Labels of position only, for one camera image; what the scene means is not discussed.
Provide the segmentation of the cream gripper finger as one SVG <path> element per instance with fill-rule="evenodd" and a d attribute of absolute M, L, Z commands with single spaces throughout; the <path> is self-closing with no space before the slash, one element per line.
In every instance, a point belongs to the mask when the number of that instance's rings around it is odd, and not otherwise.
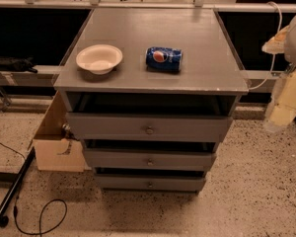
<path fill-rule="evenodd" d="M 289 27 L 281 29 L 275 36 L 269 39 L 261 48 L 265 53 L 279 54 L 284 52 L 284 43 Z"/>
<path fill-rule="evenodd" d="M 282 74 L 275 82 L 263 127 L 269 132 L 285 129 L 296 118 L 296 70 Z"/>

